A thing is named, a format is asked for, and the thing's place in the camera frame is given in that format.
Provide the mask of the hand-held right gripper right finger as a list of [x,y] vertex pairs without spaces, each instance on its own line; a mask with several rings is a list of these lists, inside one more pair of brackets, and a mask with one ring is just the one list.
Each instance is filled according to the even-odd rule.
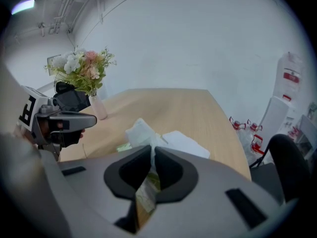
[[168,149],[155,148],[155,166],[160,180],[156,203],[174,203],[183,200],[196,187],[199,174],[189,161]]

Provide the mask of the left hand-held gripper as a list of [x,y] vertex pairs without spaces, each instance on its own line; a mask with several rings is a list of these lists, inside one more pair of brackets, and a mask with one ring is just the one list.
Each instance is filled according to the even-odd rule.
[[94,115],[62,111],[54,97],[36,89],[22,86],[28,100],[18,118],[16,135],[28,140],[40,150],[52,152],[60,160],[62,148],[76,144],[82,130],[97,124]]

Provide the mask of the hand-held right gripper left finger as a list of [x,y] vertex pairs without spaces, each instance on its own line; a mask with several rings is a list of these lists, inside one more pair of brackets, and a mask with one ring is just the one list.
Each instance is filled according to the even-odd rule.
[[151,169],[151,146],[132,148],[132,153],[111,163],[104,181],[114,196],[132,200]]

